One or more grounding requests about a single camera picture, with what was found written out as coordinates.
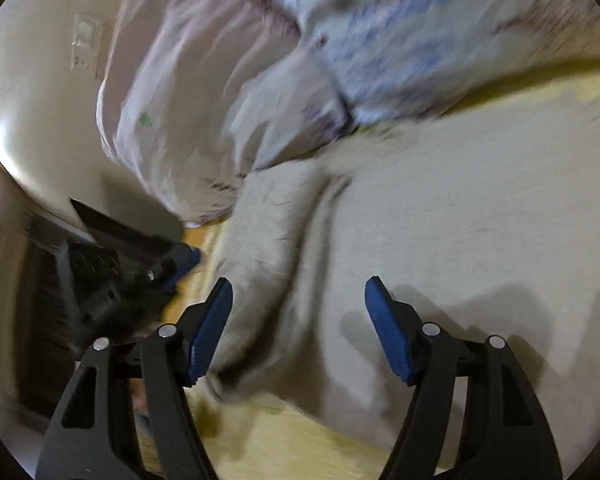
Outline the floral blue pink pillow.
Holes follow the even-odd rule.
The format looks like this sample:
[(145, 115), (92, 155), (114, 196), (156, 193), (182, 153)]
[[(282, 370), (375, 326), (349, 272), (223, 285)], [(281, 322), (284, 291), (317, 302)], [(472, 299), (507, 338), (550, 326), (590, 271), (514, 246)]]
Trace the floral blue pink pillow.
[(600, 58), (600, 0), (122, 0), (102, 149), (183, 221), (354, 125), (443, 113), (489, 81)]

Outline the dark wooden bedside furniture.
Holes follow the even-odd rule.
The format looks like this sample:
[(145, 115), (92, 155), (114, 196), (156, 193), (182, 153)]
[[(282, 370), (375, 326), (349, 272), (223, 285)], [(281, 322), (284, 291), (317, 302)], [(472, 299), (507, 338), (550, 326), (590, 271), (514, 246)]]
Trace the dark wooden bedside furniture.
[[(22, 281), (17, 318), (23, 332), (16, 338), (18, 400), (29, 411), (50, 418), (83, 354), (68, 346), (68, 318), (62, 300), (56, 255), (62, 243), (95, 244), (121, 252), (129, 260), (145, 261), (181, 243), (184, 228), (172, 214), (125, 224), (73, 198), (69, 202), (82, 224), (73, 230), (59, 219), (34, 216), (27, 229), (28, 276)], [(142, 338), (158, 321), (129, 340)]]

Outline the white wall switch plate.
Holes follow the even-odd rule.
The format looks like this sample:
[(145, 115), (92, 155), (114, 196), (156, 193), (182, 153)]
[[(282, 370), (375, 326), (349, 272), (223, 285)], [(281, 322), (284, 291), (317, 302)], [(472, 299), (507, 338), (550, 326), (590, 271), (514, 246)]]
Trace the white wall switch plate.
[(104, 23), (96, 16), (81, 12), (74, 16), (71, 41), (71, 69), (96, 78)]

